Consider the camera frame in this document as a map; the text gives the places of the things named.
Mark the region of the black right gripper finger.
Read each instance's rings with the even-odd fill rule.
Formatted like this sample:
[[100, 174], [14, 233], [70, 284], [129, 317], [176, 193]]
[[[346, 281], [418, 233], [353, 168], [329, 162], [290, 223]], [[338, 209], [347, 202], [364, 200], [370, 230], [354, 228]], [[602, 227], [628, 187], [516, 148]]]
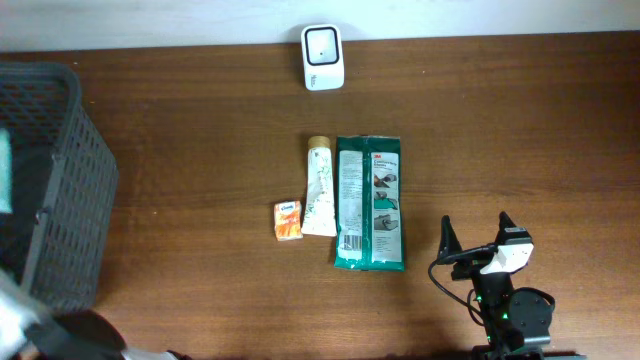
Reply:
[[505, 211], [499, 214], [499, 231], [496, 235], [496, 243], [506, 245], [518, 235], [518, 228]]
[[462, 248], [452, 227], [450, 217], [444, 215], [441, 219], [441, 238], [437, 260], [439, 263], [453, 263], [453, 257], [461, 252]]

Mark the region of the green glove package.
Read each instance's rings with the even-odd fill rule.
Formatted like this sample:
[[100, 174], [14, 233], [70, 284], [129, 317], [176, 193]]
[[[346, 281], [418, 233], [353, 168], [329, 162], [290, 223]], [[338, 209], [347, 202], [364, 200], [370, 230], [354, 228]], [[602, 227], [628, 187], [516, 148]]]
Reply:
[[404, 271], [400, 140], [341, 136], [336, 150], [334, 266], [356, 271]]

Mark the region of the white tube with cork cap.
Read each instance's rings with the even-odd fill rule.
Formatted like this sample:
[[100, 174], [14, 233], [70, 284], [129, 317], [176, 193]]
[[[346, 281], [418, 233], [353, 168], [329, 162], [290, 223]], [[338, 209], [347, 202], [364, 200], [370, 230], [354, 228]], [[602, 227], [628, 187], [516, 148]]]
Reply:
[[337, 235], [330, 145], [330, 139], [325, 136], [313, 136], [308, 141], [307, 194], [302, 224], [305, 235]]

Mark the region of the orange tissue pack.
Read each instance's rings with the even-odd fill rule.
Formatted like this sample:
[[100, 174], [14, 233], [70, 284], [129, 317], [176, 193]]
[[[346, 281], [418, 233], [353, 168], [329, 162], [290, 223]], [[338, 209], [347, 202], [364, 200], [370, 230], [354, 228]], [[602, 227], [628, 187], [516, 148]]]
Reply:
[[299, 201], [281, 202], [274, 205], [274, 232], [278, 241], [303, 238]]

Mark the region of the mint wet wipes pack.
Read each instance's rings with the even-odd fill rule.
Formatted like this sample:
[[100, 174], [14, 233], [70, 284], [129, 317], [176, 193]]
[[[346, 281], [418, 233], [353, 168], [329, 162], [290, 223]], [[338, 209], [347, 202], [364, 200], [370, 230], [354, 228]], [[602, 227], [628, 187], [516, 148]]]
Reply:
[[2, 214], [13, 212], [12, 195], [12, 154], [10, 134], [2, 129], [0, 133], [0, 209]]

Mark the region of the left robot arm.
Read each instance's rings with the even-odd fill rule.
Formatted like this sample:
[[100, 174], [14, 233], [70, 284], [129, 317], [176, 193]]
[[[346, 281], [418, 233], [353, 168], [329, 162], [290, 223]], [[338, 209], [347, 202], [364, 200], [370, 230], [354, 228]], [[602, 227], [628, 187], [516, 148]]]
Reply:
[[1, 274], [1, 357], [23, 359], [185, 360], [175, 351], [151, 352], [126, 344], [121, 334], [92, 310], [56, 313]]

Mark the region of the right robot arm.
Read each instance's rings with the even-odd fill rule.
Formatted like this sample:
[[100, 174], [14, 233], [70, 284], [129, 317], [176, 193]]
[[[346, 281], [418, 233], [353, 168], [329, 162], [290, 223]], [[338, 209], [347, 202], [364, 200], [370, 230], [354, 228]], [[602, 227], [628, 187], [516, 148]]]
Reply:
[[[499, 214], [493, 242], [464, 250], [450, 217], [441, 219], [441, 240], [436, 259], [428, 268], [433, 284], [465, 307], [471, 319], [485, 330], [487, 344], [471, 350], [472, 359], [582, 359], [571, 352], [546, 353], [556, 301], [531, 287], [515, 288], [511, 276], [529, 263], [532, 236], [516, 225], [506, 212]], [[451, 279], [469, 280], [473, 288], [462, 299], [434, 276], [437, 266], [451, 266]]]

